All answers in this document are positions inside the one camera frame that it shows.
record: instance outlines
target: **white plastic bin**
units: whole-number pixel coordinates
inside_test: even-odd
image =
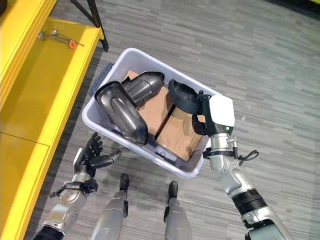
[[[129,70],[136,73],[160,71],[165,75],[165,87],[168,87],[168,83],[171,79],[175,79],[179,83],[190,86],[196,92],[203,90],[205,94],[220,95],[220,93],[135,48],[128,48],[120,55],[113,68],[100,84],[100,87],[111,81],[122,82]],[[89,103],[83,109],[82,119],[88,127],[131,149],[141,156],[150,159],[181,178],[188,179],[195,177],[203,164],[204,159],[202,157],[202,152],[207,147],[209,140],[207,136],[201,138],[189,161],[184,161],[155,142],[149,141],[147,145],[137,145],[126,140],[118,131],[118,128],[109,121],[94,97],[90,99]]]

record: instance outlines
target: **yellow table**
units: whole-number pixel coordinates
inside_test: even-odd
[[[104,37],[101,28],[48,17],[55,0],[33,2],[9,2],[1,17],[2,240],[23,239],[82,80]],[[71,49],[63,42],[38,39],[39,31],[53,28],[84,46]]]

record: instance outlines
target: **cardboard box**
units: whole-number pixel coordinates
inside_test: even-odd
[[[138,73],[129,70],[124,79],[127,79],[127,77],[134,79],[138,75]],[[172,107],[173,104],[168,95],[168,89],[163,86],[157,95],[146,101],[145,105],[138,109],[139,114],[148,126],[150,135],[156,137],[159,134],[168,120],[168,113]]]
[[[205,122],[203,115],[198,119]],[[192,115],[175,107],[155,142],[188,161],[201,137],[194,132]]]

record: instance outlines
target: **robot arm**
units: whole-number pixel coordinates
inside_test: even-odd
[[[58,203],[32,240],[62,240],[75,225],[80,210],[87,202],[87,196],[98,190],[94,179],[96,169],[112,164],[120,156],[120,151],[100,156],[103,150],[101,137],[95,132],[84,148],[80,148],[74,158],[74,176],[70,182],[50,198],[58,197]]]
[[[218,181],[234,202],[247,229],[246,240],[293,240],[275,211],[266,204],[263,197],[248,181],[240,166],[243,161],[256,158],[259,152],[238,156],[237,138],[231,137],[235,125],[233,101],[222,95],[199,94],[205,123],[194,115],[193,127],[196,132],[208,135],[211,147],[203,152],[210,160],[212,170],[218,172]]]

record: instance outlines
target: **gray carpet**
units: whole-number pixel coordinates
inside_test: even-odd
[[[249,179],[296,240],[320,239],[319,123],[320,22],[262,0],[97,0],[110,44],[99,46],[84,78],[56,154],[34,208],[25,239],[35,233],[56,199],[49,191],[71,180],[72,162],[93,131],[81,110],[87,91],[104,66],[126,48],[138,48],[234,102],[239,151],[260,151],[245,163]],[[52,16],[90,24],[69,0],[59,0]],[[103,138],[104,151],[119,146]],[[233,202],[205,161],[192,179],[181,179],[148,159],[127,151],[99,169],[99,190],[88,197],[66,240],[86,240],[105,204],[128,173],[129,216],[122,240],[162,240],[167,188],[179,182],[194,240],[241,240],[247,230]]]

